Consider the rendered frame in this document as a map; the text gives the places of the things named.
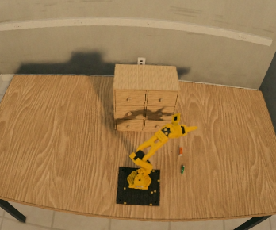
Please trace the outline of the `wooden chest of drawers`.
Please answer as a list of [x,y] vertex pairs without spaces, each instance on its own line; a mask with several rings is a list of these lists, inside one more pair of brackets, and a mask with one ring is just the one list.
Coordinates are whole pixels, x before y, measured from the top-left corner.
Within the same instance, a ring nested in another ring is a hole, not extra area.
[[[156,66],[156,65],[131,65],[116,64],[113,83],[113,104],[114,104],[114,122],[115,131],[138,131],[138,130],[117,130],[116,119],[143,119],[143,128],[145,117],[147,97],[145,94],[144,118],[116,118],[116,99],[114,99],[115,90],[162,90],[162,91],[178,91],[175,105],[156,105],[156,106],[174,106],[174,113],[178,104],[180,87],[176,67],[172,66]],[[142,131],[144,131],[142,128]]]

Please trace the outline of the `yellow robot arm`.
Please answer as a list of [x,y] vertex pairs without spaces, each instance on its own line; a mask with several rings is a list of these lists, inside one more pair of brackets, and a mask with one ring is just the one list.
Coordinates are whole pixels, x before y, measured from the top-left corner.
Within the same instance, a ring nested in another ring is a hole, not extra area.
[[[137,150],[136,150],[136,153],[133,152],[129,156],[136,165],[139,165],[139,166],[142,167],[139,170],[137,170],[136,172],[133,171],[128,176],[127,181],[128,181],[128,184],[129,184],[129,188],[133,188],[133,183],[138,183],[138,184],[145,184],[144,188],[146,190],[148,189],[148,186],[151,183],[151,179],[148,176],[148,174],[150,174],[150,172],[152,170],[152,167],[153,167],[150,164],[151,162],[148,159],[152,155],[154,155],[155,152],[168,141],[168,138],[175,138],[177,134],[178,134],[178,131],[172,124],[165,124],[161,128],[161,130],[159,129],[155,133],[155,135],[152,136],[148,141],[145,141],[141,145],[139,145]],[[157,142],[155,144],[156,140],[159,140],[159,142]],[[147,147],[151,147],[151,149],[150,149],[149,153],[147,153],[145,155],[142,150],[144,148],[147,148]],[[144,181],[144,179],[146,179],[146,180]]]

